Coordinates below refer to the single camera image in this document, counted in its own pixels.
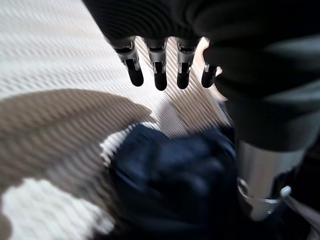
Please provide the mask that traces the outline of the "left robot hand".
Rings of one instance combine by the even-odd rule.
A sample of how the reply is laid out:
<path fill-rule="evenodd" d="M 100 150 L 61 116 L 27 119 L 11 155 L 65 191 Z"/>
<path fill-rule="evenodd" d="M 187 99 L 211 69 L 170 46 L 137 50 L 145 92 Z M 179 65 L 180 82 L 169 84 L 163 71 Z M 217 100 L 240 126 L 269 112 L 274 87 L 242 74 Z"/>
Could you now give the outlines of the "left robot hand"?
<path fill-rule="evenodd" d="M 176 37 L 192 49 L 204 37 L 205 86 L 227 98 L 238 139 L 238 194 L 260 221 L 287 192 L 279 179 L 302 161 L 320 131 L 320 3 L 317 0 L 86 0 L 125 63 L 135 36 Z"/>

